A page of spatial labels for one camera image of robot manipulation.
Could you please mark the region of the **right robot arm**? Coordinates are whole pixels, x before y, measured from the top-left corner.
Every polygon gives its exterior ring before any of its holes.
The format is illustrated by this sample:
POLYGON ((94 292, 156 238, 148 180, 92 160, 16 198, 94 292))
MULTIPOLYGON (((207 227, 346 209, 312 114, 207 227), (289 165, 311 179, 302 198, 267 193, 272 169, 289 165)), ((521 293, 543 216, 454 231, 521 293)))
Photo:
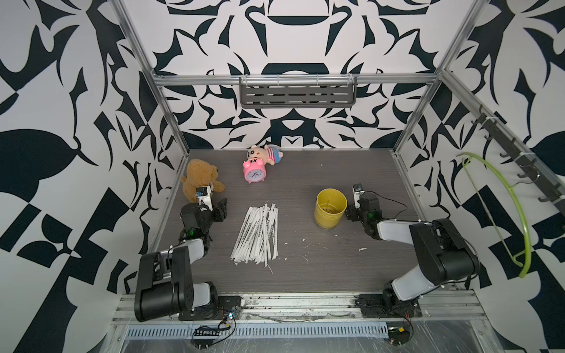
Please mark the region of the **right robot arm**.
POLYGON ((470 282, 480 270, 478 256, 448 219, 408 222, 385 219, 378 196, 354 194, 346 209, 352 222, 360 222, 367 235, 378 241, 412 245, 417 265, 385 284, 381 294, 361 294, 355 301, 365 318, 413 316, 418 299, 451 282, 470 282))

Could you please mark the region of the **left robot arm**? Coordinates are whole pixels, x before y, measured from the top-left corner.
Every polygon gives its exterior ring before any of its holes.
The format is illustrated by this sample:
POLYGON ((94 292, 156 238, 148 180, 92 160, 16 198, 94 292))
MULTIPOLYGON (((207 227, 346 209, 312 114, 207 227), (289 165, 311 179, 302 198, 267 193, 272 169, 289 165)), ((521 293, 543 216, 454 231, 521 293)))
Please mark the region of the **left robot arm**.
POLYGON ((195 283, 191 265, 209 251, 210 228, 227 216, 227 199, 217 204, 190 203, 180 212, 179 244, 142 256, 137 276, 134 313, 139 322, 178 314, 194 319, 219 310, 212 282, 195 283))

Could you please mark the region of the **eleventh white straw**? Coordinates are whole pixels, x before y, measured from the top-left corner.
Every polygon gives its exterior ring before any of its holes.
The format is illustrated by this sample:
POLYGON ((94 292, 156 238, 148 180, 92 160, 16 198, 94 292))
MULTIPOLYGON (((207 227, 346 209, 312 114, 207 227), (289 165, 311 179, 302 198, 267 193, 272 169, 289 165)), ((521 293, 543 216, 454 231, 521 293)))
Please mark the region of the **eleventh white straw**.
POLYGON ((278 251, 278 208, 275 207, 274 211, 273 211, 273 255, 272 255, 272 260, 277 259, 279 257, 279 251, 278 251))

